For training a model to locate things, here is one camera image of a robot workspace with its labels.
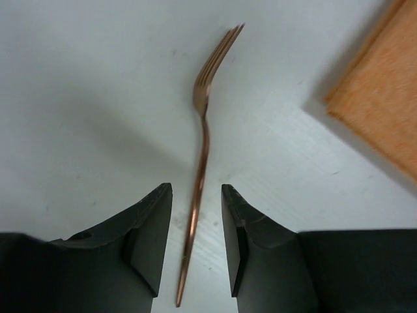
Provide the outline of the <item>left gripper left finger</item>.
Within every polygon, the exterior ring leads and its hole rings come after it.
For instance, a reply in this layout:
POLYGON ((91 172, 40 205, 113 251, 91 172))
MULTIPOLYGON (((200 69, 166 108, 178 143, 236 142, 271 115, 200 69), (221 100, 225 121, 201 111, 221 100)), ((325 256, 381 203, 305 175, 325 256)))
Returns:
POLYGON ((2 312, 150 312, 158 296, 172 187, 70 238, 1 234, 2 312))

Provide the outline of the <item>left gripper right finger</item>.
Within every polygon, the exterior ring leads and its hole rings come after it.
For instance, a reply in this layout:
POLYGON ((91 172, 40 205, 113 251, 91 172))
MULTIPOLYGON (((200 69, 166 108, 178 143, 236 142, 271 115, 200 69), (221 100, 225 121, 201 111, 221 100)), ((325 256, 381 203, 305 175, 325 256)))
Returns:
POLYGON ((296 233, 222 186, 231 295, 240 312, 415 312, 416 231, 296 233))

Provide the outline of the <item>orange cloth placemat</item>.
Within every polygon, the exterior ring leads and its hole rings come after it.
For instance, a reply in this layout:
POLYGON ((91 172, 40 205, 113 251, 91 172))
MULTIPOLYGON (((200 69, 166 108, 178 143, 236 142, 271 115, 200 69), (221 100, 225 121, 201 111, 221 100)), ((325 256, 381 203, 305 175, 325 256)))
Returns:
POLYGON ((330 116, 416 178, 416 2, 393 1, 324 98, 330 116))

